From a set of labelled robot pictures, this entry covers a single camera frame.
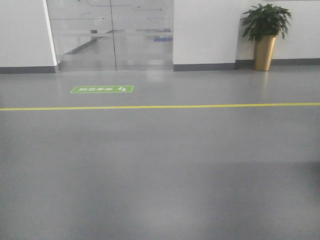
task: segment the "floor sticker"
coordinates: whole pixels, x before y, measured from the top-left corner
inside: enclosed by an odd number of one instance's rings
[[[132,93],[134,86],[76,86],[71,94]]]

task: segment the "glass door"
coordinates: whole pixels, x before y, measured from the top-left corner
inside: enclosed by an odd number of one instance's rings
[[[117,70],[173,69],[173,0],[110,0]]]
[[[111,6],[100,0],[47,0],[61,71],[116,70]]]
[[[173,0],[47,0],[61,71],[173,69]]]

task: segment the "yellow line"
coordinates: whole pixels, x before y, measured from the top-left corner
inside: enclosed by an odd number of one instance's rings
[[[101,110],[101,109],[200,109],[200,108],[242,108],[242,107],[291,107],[320,106],[320,102],[218,104],[218,105],[150,105],[150,106],[62,106],[62,107],[12,107],[3,111],[49,111],[49,110]]]

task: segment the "gray floor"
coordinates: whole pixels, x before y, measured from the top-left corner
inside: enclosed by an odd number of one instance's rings
[[[320,103],[320,66],[1,75],[0,108]],[[70,94],[134,85],[132,93]],[[320,107],[0,111],[1,240],[319,240]]]

